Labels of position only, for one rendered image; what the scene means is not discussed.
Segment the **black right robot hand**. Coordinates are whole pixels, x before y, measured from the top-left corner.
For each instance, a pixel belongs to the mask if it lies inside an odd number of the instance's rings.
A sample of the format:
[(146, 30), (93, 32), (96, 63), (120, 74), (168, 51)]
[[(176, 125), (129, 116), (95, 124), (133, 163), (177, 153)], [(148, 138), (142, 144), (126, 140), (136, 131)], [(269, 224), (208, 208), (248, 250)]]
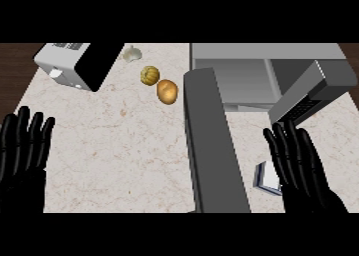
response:
[(263, 136), (279, 177), (285, 212), (346, 214), (344, 203), (328, 186), (322, 161), (307, 131), (288, 120), (264, 128)]

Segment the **white and black toaster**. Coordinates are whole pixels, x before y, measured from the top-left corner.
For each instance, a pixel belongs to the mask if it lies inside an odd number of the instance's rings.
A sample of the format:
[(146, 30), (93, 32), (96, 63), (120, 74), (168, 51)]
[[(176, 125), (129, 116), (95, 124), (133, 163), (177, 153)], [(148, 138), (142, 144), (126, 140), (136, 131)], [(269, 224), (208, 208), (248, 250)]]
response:
[(115, 42), (46, 43), (33, 60), (58, 84), (96, 92), (123, 47)]

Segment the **yellow ridged squash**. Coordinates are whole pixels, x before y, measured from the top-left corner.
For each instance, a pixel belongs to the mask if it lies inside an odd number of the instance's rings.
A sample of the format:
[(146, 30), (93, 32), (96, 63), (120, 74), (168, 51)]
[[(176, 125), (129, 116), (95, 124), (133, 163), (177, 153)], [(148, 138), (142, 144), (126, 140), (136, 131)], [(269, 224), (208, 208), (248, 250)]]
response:
[(154, 66), (145, 66), (140, 71), (140, 82), (152, 86), (160, 80), (160, 71)]

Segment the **dark grey microwave door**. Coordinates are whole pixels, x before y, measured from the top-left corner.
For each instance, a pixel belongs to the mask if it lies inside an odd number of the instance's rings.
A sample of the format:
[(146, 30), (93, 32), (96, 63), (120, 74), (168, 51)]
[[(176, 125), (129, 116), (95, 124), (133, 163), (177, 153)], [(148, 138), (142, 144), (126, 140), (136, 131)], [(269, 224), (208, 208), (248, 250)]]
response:
[(183, 114), (197, 213), (250, 213), (216, 75), (183, 75)]

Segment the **white garlic bulb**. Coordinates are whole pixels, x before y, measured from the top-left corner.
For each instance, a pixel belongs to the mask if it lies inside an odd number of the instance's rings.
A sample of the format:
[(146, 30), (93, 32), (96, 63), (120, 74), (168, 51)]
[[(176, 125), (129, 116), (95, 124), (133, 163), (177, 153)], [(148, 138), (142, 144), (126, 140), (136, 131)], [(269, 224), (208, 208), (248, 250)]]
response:
[(126, 62), (132, 62), (134, 60), (139, 60), (142, 58), (142, 52), (137, 48), (130, 46), (123, 53), (123, 59)]

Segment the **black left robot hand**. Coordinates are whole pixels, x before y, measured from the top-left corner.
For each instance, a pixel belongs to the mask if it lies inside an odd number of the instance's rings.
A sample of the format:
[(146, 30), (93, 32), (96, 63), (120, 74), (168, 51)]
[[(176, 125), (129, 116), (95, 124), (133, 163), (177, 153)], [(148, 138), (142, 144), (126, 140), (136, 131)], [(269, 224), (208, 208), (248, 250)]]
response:
[(0, 213), (40, 214), (55, 118), (22, 106), (0, 127)]

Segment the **brown potato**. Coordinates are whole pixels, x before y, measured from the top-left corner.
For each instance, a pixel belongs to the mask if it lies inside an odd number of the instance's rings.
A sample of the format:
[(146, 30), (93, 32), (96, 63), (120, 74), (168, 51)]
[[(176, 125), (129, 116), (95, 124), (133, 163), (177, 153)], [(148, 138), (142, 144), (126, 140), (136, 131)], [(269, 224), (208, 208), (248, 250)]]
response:
[(160, 101), (170, 105), (177, 99), (177, 85), (170, 80), (161, 80), (157, 84), (157, 96)]

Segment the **grey microwave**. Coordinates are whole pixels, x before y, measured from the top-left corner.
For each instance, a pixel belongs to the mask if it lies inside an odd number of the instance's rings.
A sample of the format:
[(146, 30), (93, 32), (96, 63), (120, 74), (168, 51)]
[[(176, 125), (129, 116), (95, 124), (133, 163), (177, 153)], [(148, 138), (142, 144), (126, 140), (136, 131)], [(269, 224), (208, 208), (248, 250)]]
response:
[(189, 67), (214, 72), (228, 112), (301, 123), (357, 85), (334, 43), (192, 43)]

